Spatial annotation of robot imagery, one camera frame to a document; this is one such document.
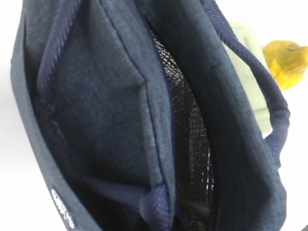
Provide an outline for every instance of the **denim-like fabric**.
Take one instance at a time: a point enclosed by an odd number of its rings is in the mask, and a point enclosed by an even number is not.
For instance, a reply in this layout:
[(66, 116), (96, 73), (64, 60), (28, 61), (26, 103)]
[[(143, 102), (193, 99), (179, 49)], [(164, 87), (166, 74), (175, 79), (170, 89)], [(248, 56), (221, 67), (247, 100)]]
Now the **denim-like fabric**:
[(218, 231), (278, 231), (286, 191), (247, 96), (199, 0), (141, 0), (199, 103), (218, 172)]
[[(170, 102), (154, 45), (132, 1), (85, 2), (57, 67), (56, 119), (76, 158), (97, 178), (146, 189), (160, 189), (165, 182), (172, 222), (175, 180)], [(29, 73), (39, 71), (57, 3), (54, 4), (27, 1), (26, 21), (31, 22), (26, 23), (26, 34), (30, 34), (26, 36)], [(140, 4), (179, 63), (201, 108), (219, 176), (217, 230), (279, 230), (285, 219), (285, 190), (244, 90), (200, 1), (140, 0)], [(30, 15), (34, 9), (40, 13)], [(49, 20), (40, 20), (49, 11)], [(20, 87), (25, 88), (20, 85), (24, 82), (18, 82), (25, 78), (22, 65), (18, 67), (23, 61), (23, 23), (13, 59), (13, 68), (19, 71), (12, 72), (12, 79), (16, 95), (28, 97), (26, 90), (19, 92)], [(40, 29), (42, 36), (37, 35)], [(56, 185), (69, 197), (72, 191), (63, 185), (61, 173), (47, 170), (47, 162), (56, 168), (51, 162), (53, 156), (57, 164), (62, 162), (61, 166), (71, 163), (63, 163), (60, 153), (48, 153), (30, 102), (24, 102), (19, 95), (16, 99), (20, 108), (28, 109), (22, 117), (24, 123), (30, 123), (27, 131), (48, 187)], [(78, 195), (82, 202), (87, 197), (92, 199), (93, 194), (87, 193)], [(67, 200), (79, 223), (78, 230), (98, 229), (76, 197)]]

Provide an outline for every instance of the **dark blue fabric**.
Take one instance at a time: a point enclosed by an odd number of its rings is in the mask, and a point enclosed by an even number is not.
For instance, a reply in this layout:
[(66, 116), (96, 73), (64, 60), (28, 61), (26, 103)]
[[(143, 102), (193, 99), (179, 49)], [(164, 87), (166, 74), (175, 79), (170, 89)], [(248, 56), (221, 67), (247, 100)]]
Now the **dark blue fabric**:
[[(261, 139), (237, 75), (213, 33), (207, 16), (200, 11), (200, 2), (142, 2), (143, 13), (183, 68), (209, 128), (211, 149), (215, 154), (219, 174), (217, 230), (279, 230), (285, 219), (285, 190), (277, 168), (273, 167), (273, 160), (268, 157), (270, 152)], [(49, 137), (53, 134), (57, 137), (54, 138), (54, 146), (57, 147), (54, 151), (61, 152), (62, 149), (72, 155), (73, 151), (53, 118), (55, 108), (52, 101), (56, 68), (69, 41), (80, 6), (81, 0), (60, 2), (37, 81), (38, 112), (41, 112), (41, 123), (45, 123), (45, 130), (50, 131)], [(121, 38), (111, 16), (104, 6), (101, 6), (111, 22), (113, 32)], [(211, 17), (212, 12), (216, 12), (214, 17)], [(251, 67), (266, 96), (273, 126), (273, 133), (266, 141), (273, 155), (277, 157), (286, 138), (289, 116), (287, 104), (264, 67), (238, 43), (220, 11), (214, 8), (209, 17), (221, 39)], [(72, 159), (74, 157), (67, 156), (67, 161)], [(74, 161), (77, 169), (83, 168), (82, 161)], [(170, 198), (165, 181), (147, 190), (108, 181), (94, 181), (91, 176), (79, 177), (101, 196), (132, 206), (153, 231), (171, 229), (170, 207), (174, 198)]]
[[(286, 216), (286, 191), (276, 161), (217, 35), (219, 25), (209, 20), (199, 0), (139, 2), (179, 64), (200, 106), (218, 173), (216, 230), (280, 230)], [(237, 47), (236, 39), (231, 39), (229, 45)], [(241, 58), (249, 54), (242, 52)], [(272, 77), (264, 75), (255, 64), (251, 66), (270, 101), (270, 112), (275, 111), (272, 118), (277, 118), (277, 108), (288, 112)], [(282, 115), (281, 121), (288, 122), (288, 114)]]
[(53, 100), (57, 66), (69, 40), (81, 2), (80, 0), (60, 1), (57, 7), (37, 79), (38, 99), (36, 100), (36, 109), (42, 130), (49, 139), (52, 152), (55, 155), (61, 154), (61, 157), (57, 158), (61, 158), (59, 163), (62, 163), (60, 164), (62, 165), (61, 169), (63, 169), (68, 180), (84, 184), (106, 199), (131, 206), (137, 212), (140, 212), (151, 230), (169, 231), (172, 227), (170, 222), (172, 219), (170, 218), (170, 198), (165, 183), (149, 191), (138, 186), (95, 179), (90, 174), (90, 170), (82, 163), (82, 160), (74, 155), (74, 151), (69, 147), (68, 141), (54, 118), (56, 109)]
[(271, 153), (280, 167), (280, 152), (285, 144), (290, 125), (290, 111), (277, 83), (263, 64), (236, 38), (229, 23), (214, 0), (203, 4), (204, 10), (221, 40), (251, 68), (262, 90), (270, 112), (273, 132), (265, 138)]

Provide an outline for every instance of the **bag handle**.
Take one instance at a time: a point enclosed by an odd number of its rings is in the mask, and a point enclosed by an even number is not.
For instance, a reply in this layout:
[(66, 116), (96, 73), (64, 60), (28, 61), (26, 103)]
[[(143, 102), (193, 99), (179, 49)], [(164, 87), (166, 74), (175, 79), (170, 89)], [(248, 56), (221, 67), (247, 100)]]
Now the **bag handle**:
[(278, 165), (280, 152), (286, 142), (290, 125), (290, 111), (275, 79), (263, 64), (245, 47), (234, 34), (228, 21), (220, 11), (215, 0), (204, 1), (203, 8), (209, 17), (220, 39), (237, 54), (251, 69), (256, 81), (265, 97), (270, 114), (273, 131), (265, 138), (265, 142)]

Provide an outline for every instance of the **yellow object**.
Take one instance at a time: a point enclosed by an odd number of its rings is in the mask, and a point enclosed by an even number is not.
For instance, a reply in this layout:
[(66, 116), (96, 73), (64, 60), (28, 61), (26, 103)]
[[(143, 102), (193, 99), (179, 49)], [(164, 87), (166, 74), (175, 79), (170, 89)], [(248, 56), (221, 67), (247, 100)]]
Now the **yellow object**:
[(281, 90), (294, 87), (304, 77), (308, 67), (308, 47), (292, 41), (273, 41), (263, 53), (269, 70)]

